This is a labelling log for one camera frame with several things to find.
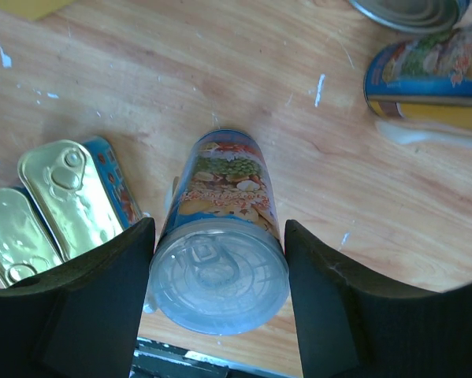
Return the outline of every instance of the clear plastic lid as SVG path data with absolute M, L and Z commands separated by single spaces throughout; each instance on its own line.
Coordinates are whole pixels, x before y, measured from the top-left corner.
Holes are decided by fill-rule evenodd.
M 288 266 L 274 237 L 230 219 L 198 220 L 159 244 L 148 292 L 192 331 L 235 335 L 269 321 L 289 293 Z

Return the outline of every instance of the tabletop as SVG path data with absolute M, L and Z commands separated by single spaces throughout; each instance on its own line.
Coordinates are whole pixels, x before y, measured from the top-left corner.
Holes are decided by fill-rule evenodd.
M 262 148 L 281 231 L 296 219 L 396 280 L 458 287 L 472 281 L 472 150 L 392 144 L 363 97 L 372 57 L 405 37 L 341 0 L 79 0 L 34 23 L 0 12 L 0 187 L 26 150 L 102 135 L 160 232 L 196 140 L 237 127 Z M 160 312 L 139 334 L 302 375 L 290 300 L 242 335 Z

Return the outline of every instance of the wooden surface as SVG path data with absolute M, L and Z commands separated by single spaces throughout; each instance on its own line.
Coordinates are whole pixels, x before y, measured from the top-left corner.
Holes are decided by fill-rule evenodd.
M 0 186 L 34 146 L 104 135 L 160 231 L 194 142 L 235 125 L 263 150 L 282 228 L 295 218 L 394 279 L 457 287 L 472 280 L 472 151 L 391 144 L 362 94 L 371 58 L 399 38 L 341 0 L 80 0 L 34 24 L 0 12 L 13 63 L 0 54 Z M 290 302 L 244 335 L 161 313 L 140 335 L 301 375 Z

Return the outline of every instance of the tin can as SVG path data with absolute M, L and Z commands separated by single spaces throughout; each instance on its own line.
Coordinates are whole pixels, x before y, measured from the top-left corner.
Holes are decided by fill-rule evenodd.
M 350 0 L 371 20 L 406 33 L 437 33 L 451 29 L 472 0 Z
M 114 151 L 103 138 L 86 146 L 59 140 L 28 151 L 18 172 L 63 261 L 106 243 L 140 217 Z
M 365 96 L 385 119 L 472 132 L 472 25 L 386 47 L 369 67 Z
M 27 192 L 0 188 L 0 280 L 8 287 L 62 263 Z
M 283 306 L 288 266 L 269 174 L 250 136 L 219 130 L 194 145 L 148 291 L 171 320 L 213 335 L 250 331 Z

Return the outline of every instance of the can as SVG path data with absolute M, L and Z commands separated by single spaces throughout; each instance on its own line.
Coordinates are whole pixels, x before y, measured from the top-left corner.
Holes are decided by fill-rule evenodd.
M 24 154 L 19 177 L 45 218 L 63 261 L 106 243 L 140 218 L 111 145 L 59 140 Z
M 36 207 L 22 190 L 0 188 L 0 280 L 5 287 L 62 263 Z
M 148 292 L 179 325 L 234 335 L 266 323 L 288 297 L 273 191 L 262 152 L 217 130 L 193 147 L 151 263 Z
M 380 117 L 472 132 L 472 25 L 384 48 L 364 88 Z
M 371 20 L 406 33 L 444 32 L 459 22 L 472 0 L 350 0 Z

